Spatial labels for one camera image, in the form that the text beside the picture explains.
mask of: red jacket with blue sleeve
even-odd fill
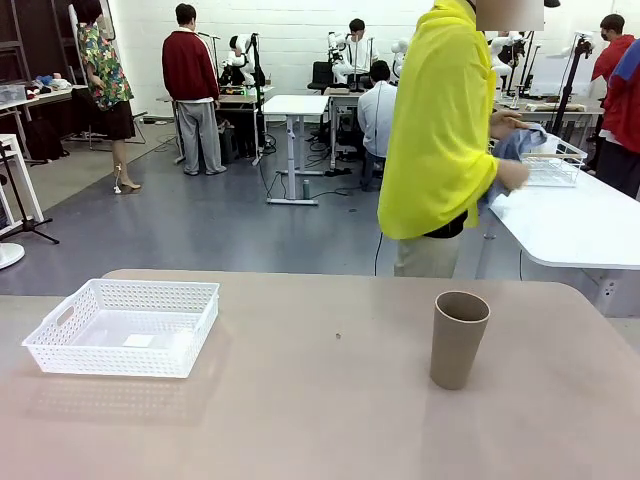
[[[629,47],[609,79],[602,128],[627,150],[640,153],[640,39]]]

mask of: blue cloth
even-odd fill
[[[505,160],[517,160],[522,162],[523,153],[531,153],[531,149],[539,147],[547,141],[547,132],[541,125],[532,124],[527,130],[518,129],[493,147],[493,156]],[[478,202],[478,210],[487,209],[501,194],[509,196],[509,190],[496,179],[487,193]]]

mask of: floor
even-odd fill
[[[69,295],[90,278],[121,268],[373,275],[380,239],[376,193],[328,193],[318,198],[319,207],[267,205],[265,183],[273,184],[274,197],[281,197],[286,185],[275,176],[286,166],[283,128],[270,130],[278,151],[263,159],[262,169],[237,160],[215,177],[182,174],[173,163],[175,144],[158,147],[171,131],[171,125],[146,126],[149,144],[130,146],[131,158],[148,152],[130,165],[131,176],[143,184],[136,195],[113,195],[109,154],[86,153],[85,145],[71,146],[76,151],[67,159],[30,169],[40,203],[54,219],[43,231],[61,244],[32,234],[12,238],[27,256],[0,272],[0,295]],[[316,168],[324,170],[328,162]],[[317,195],[356,187],[358,175],[310,180]],[[506,232],[496,242],[499,254],[489,278],[562,281],[587,298],[594,294],[585,273],[521,260]],[[473,277],[481,245],[481,229],[465,233],[456,277]],[[379,275],[392,274],[394,255],[393,242],[385,239]],[[612,323],[640,351],[640,322]]]

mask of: black hair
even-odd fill
[[[78,17],[78,23],[91,24],[102,15],[100,0],[73,0],[72,3]]]
[[[374,82],[380,82],[384,80],[385,82],[391,78],[391,70],[389,70],[389,65],[384,60],[376,60],[371,65],[371,71],[369,72],[369,76],[371,80]]]
[[[364,22],[359,18],[354,18],[353,20],[351,20],[351,23],[349,23],[349,30],[352,33],[359,32],[360,30],[364,30],[364,28],[365,28]]]
[[[618,15],[617,13],[607,15],[602,20],[600,28],[604,28],[605,30],[613,30],[618,35],[622,35],[622,29],[624,28],[624,18],[622,17],[622,15]]]
[[[191,20],[196,19],[196,9],[192,5],[181,3],[176,7],[176,19],[178,25],[187,25],[191,23]]]

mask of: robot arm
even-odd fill
[[[407,51],[409,50],[409,40],[406,38],[401,38],[391,47],[391,51],[395,53],[393,57],[393,74],[400,78],[400,74],[402,73],[402,66],[404,65],[404,58],[407,55]]]

